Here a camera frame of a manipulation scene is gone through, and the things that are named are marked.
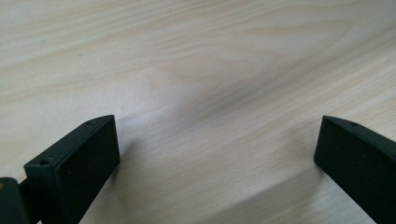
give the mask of wood grain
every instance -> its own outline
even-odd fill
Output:
[[[396,139],[396,3],[0,3],[0,176],[114,114],[81,223],[373,223],[313,163],[321,117]]]

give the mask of black bracket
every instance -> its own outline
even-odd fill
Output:
[[[396,223],[396,143],[355,122],[323,117],[315,163],[375,222]]]
[[[26,163],[19,185],[0,178],[0,223],[79,223],[119,163],[114,116],[81,124]]]

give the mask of small hole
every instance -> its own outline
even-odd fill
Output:
[[[50,164],[50,159],[44,159],[40,162],[40,165],[48,165]]]

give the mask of light wood surface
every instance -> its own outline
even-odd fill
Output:
[[[396,2],[0,2],[0,176],[116,116],[81,223],[373,223],[313,163],[323,115],[396,139]]]

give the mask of screw hole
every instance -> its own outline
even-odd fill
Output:
[[[40,165],[48,165],[50,164],[50,159],[44,159],[40,162]]]

